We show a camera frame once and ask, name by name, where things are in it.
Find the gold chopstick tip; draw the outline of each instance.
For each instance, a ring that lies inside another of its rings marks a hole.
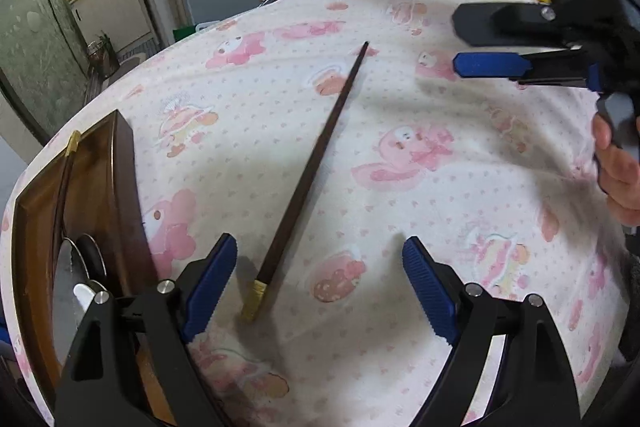
[[[264,282],[254,280],[254,284],[251,286],[249,295],[244,302],[240,316],[247,322],[253,322],[255,315],[262,304],[264,298],[264,292],[267,289],[267,285]]]
[[[71,153],[74,153],[78,150],[78,144],[80,143],[81,137],[82,135],[78,130],[75,130],[73,131],[73,133],[71,133],[71,136],[69,137],[69,142],[66,145],[65,156],[69,156],[71,155]]]

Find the metal screw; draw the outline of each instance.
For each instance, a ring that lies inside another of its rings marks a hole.
[[[529,295],[529,304],[531,304],[532,306],[540,308],[540,306],[542,306],[542,304],[544,303],[545,301],[542,300],[542,297],[540,295],[536,295],[535,293]]]
[[[556,12],[551,6],[545,6],[542,10],[540,10],[540,15],[542,18],[547,21],[552,21],[556,18]]]
[[[94,302],[96,304],[104,304],[109,300],[109,292],[101,291],[95,294]]]
[[[470,282],[465,286],[465,291],[467,295],[471,295],[472,297],[479,297],[482,295],[482,286],[474,282]]]
[[[158,283],[157,288],[161,294],[171,293],[172,291],[174,291],[175,282],[173,282],[171,279],[165,279],[164,281],[160,281]]]

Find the human hand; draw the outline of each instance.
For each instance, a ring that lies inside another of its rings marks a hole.
[[[636,127],[640,132],[640,118]],[[609,211],[623,225],[640,225],[640,165],[611,143],[611,127],[599,114],[593,117],[591,134],[600,163],[598,184],[608,196]]]

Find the blue gripper pad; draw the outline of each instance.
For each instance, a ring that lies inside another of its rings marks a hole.
[[[456,306],[420,251],[417,237],[410,237],[404,242],[402,266],[433,331],[453,346],[460,336],[456,324]]]
[[[229,235],[222,245],[219,245],[218,252],[212,256],[209,266],[202,272],[198,284],[186,302],[186,321],[180,332],[185,344],[190,343],[198,333],[207,328],[222,291],[236,267],[237,259],[238,243]]]
[[[463,78],[521,78],[531,67],[517,53],[470,52],[453,58],[453,70]]]

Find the wooden tray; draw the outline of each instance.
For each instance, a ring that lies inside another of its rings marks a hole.
[[[25,352],[49,410],[61,366],[51,328],[51,248],[53,217],[64,150],[22,191],[15,203],[12,242],[14,298]],[[69,237],[92,235],[110,274],[107,288],[135,295],[157,283],[134,166],[133,132],[114,111],[82,134],[65,205]]]

